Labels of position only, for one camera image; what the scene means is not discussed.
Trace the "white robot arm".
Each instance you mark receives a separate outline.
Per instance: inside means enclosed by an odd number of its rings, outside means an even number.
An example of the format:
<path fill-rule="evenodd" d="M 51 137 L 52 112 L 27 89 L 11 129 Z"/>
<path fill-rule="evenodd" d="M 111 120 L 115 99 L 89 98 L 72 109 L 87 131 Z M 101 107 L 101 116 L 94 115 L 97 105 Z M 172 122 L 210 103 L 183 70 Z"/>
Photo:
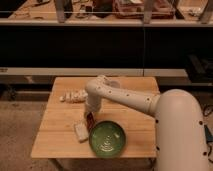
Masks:
<path fill-rule="evenodd" d="M 105 98 L 155 119 L 156 171 L 209 171 L 202 109 L 192 94 L 115 88 L 106 76 L 89 80 L 85 90 L 85 113 L 98 113 Z"/>

